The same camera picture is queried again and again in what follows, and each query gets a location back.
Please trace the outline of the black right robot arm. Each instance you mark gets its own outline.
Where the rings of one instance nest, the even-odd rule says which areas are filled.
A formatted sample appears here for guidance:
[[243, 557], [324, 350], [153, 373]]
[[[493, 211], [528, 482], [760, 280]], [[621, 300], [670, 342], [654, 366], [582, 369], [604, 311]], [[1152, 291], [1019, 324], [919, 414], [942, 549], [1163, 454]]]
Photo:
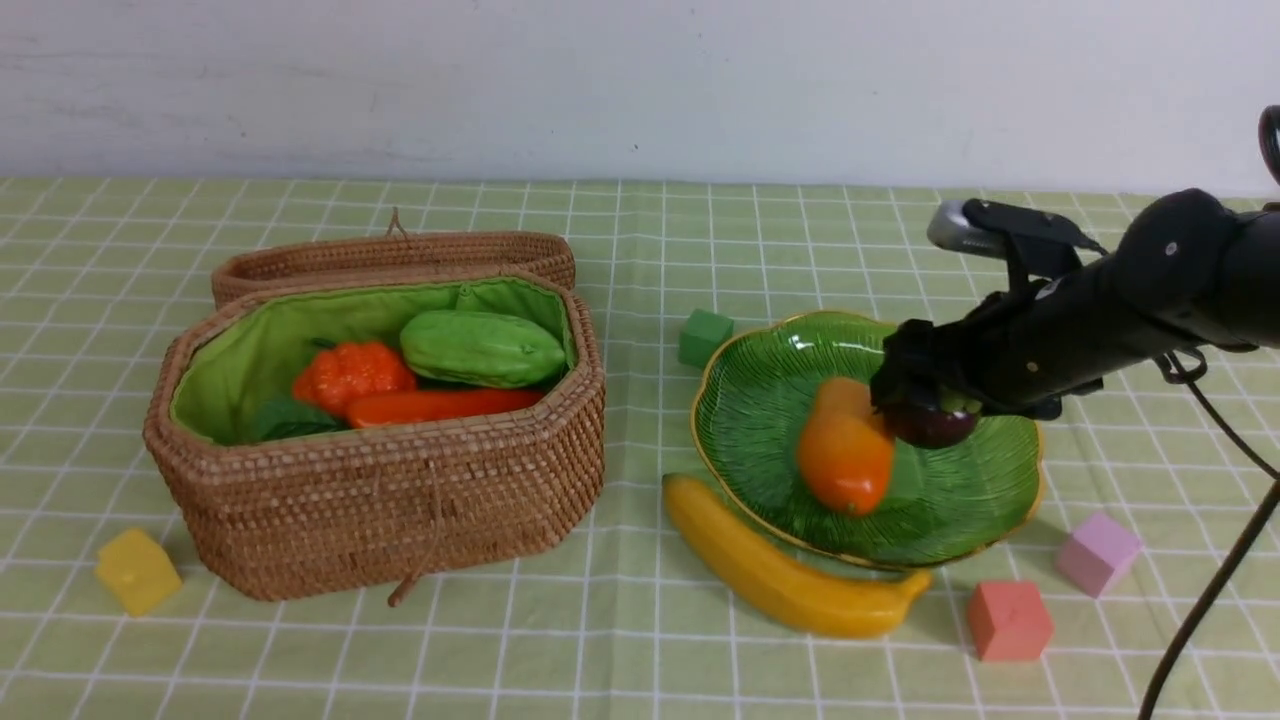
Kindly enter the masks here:
[[1121, 369], [1178, 350], [1277, 346], [1277, 209], [1233, 211], [1202, 190], [1156, 199], [1119, 246], [1069, 218], [983, 199], [943, 202], [942, 249], [1005, 261], [1009, 288], [963, 319], [902, 323], [870, 380], [877, 407], [929, 405], [941, 389], [992, 415], [1050, 419]]

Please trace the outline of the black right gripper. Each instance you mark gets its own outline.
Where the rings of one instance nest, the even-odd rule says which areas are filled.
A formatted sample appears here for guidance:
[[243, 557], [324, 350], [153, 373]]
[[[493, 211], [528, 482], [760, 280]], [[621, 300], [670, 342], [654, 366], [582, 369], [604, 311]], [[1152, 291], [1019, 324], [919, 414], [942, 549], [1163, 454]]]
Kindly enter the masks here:
[[1169, 352], [1171, 327], [1121, 297], [1112, 264], [996, 293], [956, 322], [900, 324], [870, 380], [874, 406], [937, 404], [950, 389], [997, 415], [1048, 420], [1057, 397]]

